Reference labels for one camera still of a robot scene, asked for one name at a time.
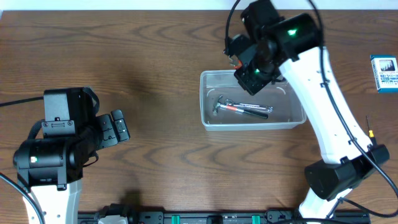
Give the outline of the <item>red handled pliers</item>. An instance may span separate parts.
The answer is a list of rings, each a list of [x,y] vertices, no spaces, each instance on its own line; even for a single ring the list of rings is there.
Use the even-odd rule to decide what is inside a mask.
[[[228,57],[228,59],[229,59],[229,64],[232,66],[232,67],[234,67],[234,69],[239,69],[239,68],[241,68],[242,66],[243,66],[243,64],[242,64],[242,62],[240,61],[240,59],[238,59],[237,58],[237,56],[231,56],[231,57]]]

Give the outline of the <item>silver ratchet wrench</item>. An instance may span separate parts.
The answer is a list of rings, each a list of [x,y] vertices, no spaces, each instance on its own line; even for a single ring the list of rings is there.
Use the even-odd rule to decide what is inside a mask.
[[[272,106],[240,103],[240,102],[235,102],[235,101],[229,100],[229,99],[225,100],[225,103],[227,105],[235,106],[237,108],[247,108],[247,109],[262,111],[262,112],[266,112],[266,113],[271,113],[274,110],[274,108]]]

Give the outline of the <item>clear plastic storage container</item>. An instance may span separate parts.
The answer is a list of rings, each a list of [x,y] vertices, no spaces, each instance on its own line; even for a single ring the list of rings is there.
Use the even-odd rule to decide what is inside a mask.
[[[218,110],[213,115],[215,100],[267,105],[274,108],[267,119],[229,110]],[[287,81],[268,84],[254,96],[243,90],[233,70],[207,70],[200,76],[201,122],[207,131],[253,131],[292,129],[306,122],[302,105]]]

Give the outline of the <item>small hammer with black grip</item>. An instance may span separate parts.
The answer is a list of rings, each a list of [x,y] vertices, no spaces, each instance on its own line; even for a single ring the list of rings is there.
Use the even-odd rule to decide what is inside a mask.
[[[265,112],[260,112],[260,111],[255,111],[255,110],[249,110],[246,106],[239,106],[238,104],[234,105],[233,102],[230,100],[229,103],[227,100],[224,101],[224,103],[221,101],[223,98],[223,95],[220,95],[214,102],[213,104],[213,115],[217,116],[218,115],[218,110],[223,109],[223,110],[229,110],[229,111],[234,111],[235,113],[239,114],[248,114],[251,116],[256,116],[258,118],[262,119],[267,119],[269,115]]]

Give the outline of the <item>blue and white box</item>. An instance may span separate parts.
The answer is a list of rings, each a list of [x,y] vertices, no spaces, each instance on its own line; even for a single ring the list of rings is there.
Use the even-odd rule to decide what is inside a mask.
[[[378,93],[397,93],[397,59],[394,55],[370,55]]]

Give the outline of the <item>black yellow screwdriver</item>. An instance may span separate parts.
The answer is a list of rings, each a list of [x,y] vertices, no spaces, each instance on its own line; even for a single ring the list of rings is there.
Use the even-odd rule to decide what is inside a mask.
[[[377,140],[376,140],[376,137],[374,135],[374,131],[373,131],[372,126],[371,126],[371,121],[370,121],[369,115],[366,115],[366,124],[367,124],[367,127],[368,127],[368,136],[369,136],[369,138],[371,140],[371,143],[372,143],[372,145],[374,147],[376,147],[377,146]]]

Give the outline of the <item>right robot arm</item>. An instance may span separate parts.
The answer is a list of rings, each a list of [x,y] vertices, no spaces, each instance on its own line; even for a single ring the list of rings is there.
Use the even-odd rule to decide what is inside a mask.
[[[270,1],[254,1],[241,20],[246,34],[224,39],[238,83],[255,95],[266,85],[288,82],[318,140],[322,158],[305,168],[309,191],[294,222],[334,222],[337,206],[364,179],[382,172],[389,151],[361,129],[347,105],[330,65],[319,13],[286,19]]]

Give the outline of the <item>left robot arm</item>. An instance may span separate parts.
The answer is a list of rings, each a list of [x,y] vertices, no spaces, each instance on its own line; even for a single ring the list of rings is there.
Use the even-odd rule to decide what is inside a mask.
[[[127,141],[121,110],[99,116],[91,88],[44,91],[45,118],[14,153],[29,223],[77,223],[83,168],[100,149]]]

